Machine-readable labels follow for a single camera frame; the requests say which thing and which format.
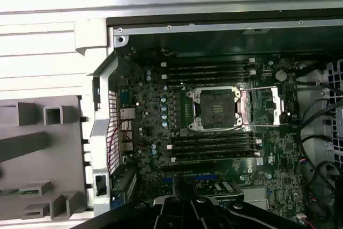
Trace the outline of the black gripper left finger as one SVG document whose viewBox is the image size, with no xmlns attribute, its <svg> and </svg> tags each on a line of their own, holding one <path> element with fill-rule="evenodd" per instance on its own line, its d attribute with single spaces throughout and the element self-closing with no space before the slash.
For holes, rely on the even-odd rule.
<svg viewBox="0 0 343 229">
<path fill-rule="evenodd" d="M 131 201 L 79 225 L 78 228 L 182 228 L 186 201 L 192 185 L 185 180 L 173 182 L 173 194 L 160 196 L 154 205 Z"/>
</svg>

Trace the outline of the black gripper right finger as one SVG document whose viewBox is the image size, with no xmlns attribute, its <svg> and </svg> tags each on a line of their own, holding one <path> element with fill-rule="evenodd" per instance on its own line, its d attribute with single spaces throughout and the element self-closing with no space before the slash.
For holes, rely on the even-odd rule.
<svg viewBox="0 0 343 229">
<path fill-rule="evenodd" d="M 297 222 L 244 201 L 233 201 L 223 208 L 213 198 L 198 195 L 194 180 L 190 185 L 190 204 L 202 228 L 304 228 Z"/>
</svg>

